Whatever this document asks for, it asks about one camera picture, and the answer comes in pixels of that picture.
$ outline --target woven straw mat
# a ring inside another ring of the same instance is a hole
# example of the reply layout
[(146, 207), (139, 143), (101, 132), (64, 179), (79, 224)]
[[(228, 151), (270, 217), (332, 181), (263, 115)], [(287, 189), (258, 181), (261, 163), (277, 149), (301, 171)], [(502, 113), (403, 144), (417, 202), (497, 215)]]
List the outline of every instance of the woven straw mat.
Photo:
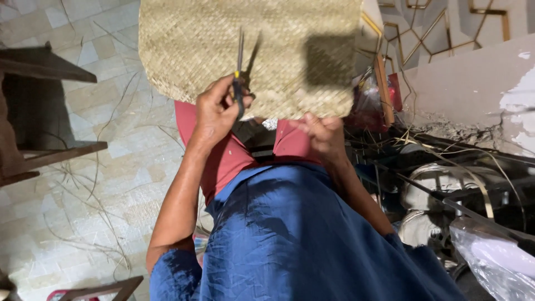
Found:
[(346, 116), (353, 104), (355, 33), (362, 0), (142, 0), (139, 54), (150, 83), (195, 103), (217, 78), (258, 51), (243, 119)]

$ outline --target person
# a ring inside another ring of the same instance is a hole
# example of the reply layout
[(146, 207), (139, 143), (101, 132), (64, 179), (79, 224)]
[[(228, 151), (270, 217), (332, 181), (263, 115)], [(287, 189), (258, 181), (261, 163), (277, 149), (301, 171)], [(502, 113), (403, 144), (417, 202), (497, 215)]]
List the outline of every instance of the person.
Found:
[[(230, 132), (232, 79), (196, 106), (175, 102), (186, 151), (147, 252), (152, 301), (465, 299), (428, 247), (401, 243), (349, 162), (341, 119), (280, 120), (274, 162), (258, 164)], [(202, 268), (199, 186), (214, 219)]]

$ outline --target scissors handle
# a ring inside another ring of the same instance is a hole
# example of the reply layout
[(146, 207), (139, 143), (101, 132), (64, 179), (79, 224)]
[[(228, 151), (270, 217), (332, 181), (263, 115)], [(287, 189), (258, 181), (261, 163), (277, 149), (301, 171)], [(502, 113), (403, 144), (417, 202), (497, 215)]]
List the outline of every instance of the scissors handle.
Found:
[(243, 106), (243, 92), (241, 89), (241, 84), (238, 78), (234, 78), (232, 81), (232, 89), (234, 90), (234, 102), (238, 103), (238, 116), (236, 118), (237, 121), (240, 121), (240, 119), (243, 117), (243, 113), (245, 111), (245, 107)]

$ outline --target clear plastic bag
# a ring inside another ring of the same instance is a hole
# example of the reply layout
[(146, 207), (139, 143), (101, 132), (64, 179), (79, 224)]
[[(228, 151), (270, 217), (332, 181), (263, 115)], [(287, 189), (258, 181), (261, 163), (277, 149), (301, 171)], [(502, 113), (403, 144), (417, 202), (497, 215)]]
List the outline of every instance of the clear plastic bag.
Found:
[[(479, 284), (496, 300), (535, 300), (535, 257), (504, 235), (460, 217), (450, 225), (452, 243)], [(535, 240), (534, 236), (517, 234)]]

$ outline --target scissors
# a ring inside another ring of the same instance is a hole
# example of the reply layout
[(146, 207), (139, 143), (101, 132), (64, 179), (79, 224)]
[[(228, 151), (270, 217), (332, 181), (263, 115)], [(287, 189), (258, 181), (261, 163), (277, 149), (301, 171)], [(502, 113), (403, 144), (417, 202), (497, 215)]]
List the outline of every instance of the scissors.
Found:
[(232, 80), (232, 88), (234, 90), (234, 93), (232, 96), (232, 101), (238, 103), (238, 117), (236, 118), (237, 121), (239, 121), (243, 117), (243, 112), (245, 111), (245, 107), (243, 106), (243, 90), (240, 83), (240, 73), (241, 73), (241, 62), (243, 60), (243, 39), (244, 34), (243, 30), (240, 27), (240, 41), (238, 44), (238, 68), (236, 71), (234, 71), (234, 79)]

